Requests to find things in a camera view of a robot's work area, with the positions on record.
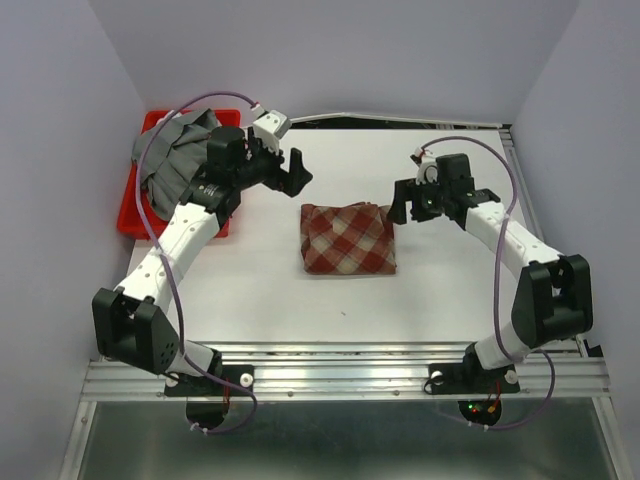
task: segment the gray wall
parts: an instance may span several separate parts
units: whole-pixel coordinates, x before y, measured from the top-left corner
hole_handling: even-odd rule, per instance
[[[84,0],[0,15],[0,477],[57,478],[142,102]]]
[[[640,3],[584,1],[513,133],[544,232],[591,263],[595,336],[640,475]]]
[[[577,0],[89,0],[146,106],[512,122]]]

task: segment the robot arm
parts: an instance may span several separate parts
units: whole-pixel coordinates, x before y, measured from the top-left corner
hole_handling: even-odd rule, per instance
[[[496,252],[505,208],[491,190],[475,188],[466,155],[439,157],[421,164],[417,179],[397,181],[389,210],[391,221],[407,222],[406,202],[411,202],[413,220],[445,215]],[[591,283],[584,258],[562,255],[510,220],[501,261],[518,279],[511,319],[500,335],[512,358],[522,359],[552,340],[568,339],[591,328]],[[511,363],[491,335],[470,345],[458,370],[445,381],[461,384],[457,393],[486,391]],[[442,393],[452,390],[456,389],[445,388]]]
[[[294,197],[313,178],[297,149],[291,150],[289,171],[280,168],[284,158],[279,140],[289,128],[288,119],[259,105],[254,111],[258,119],[248,138],[236,127],[218,127],[211,133],[207,161],[159,238],[176,285],[240,205],[242,190],[263,183]],[[160,253],[152,248],[114,290],[103,288],[95,295],[92,309],[98,349],[102,355],[156,375],[173,372],[200,377],[180,353],[176,325],[167,317],[170,279]],[[202,370],[220,375],[220,352],[185,341],[185,353]]]

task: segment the red tray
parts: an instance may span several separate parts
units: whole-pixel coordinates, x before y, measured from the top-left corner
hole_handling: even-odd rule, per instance
[[[144,123],[142,124],[141,133],[155,127],[158,120],[164,117],[167,112],[168,110],[152,110],[147,113],[144,118]],[[222,125],[240,126],[239,110],[214,110],[214,113]],[[140,215],[138,215],[138,210],[136,209],[136,170],[136,165],[132,165],[131,172],[129,172],[129,179],[127,180],[127,188],[124,191],[124,198],[120,206],[120,213],[118,214],[117,227],[118,231],[125,235],[129,235],[138,240],[149,240],[149,235],[147,235]],[[153,232],[160,236],[167,226],[167,222],[158,218],[156,214],[153,213],[146,195],[142,197],[142,208],[149,219],[149,223],[151,223]],[[227,235],[229,235],[229,222],[225,223],[216,237],[226,237]]]

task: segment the red plaid cloth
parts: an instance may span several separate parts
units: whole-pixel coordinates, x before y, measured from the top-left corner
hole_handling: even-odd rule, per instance
[[[388,210],[371,203],[343,208],[303,205],[300,239],[305,271],[325,275],[396,273]]]

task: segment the gray fabric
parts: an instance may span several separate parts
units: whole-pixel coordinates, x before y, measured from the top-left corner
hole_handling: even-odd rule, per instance
[[[207,159],[207,140],[217,126],[218,119],[211,110],[195,110],[173,118],[153,141],[142,166],[141,181],[158,217],[169,220],[173,215],[180,196]],[[134,162],[138,162],[157,129],[138,137],[131,154]]]

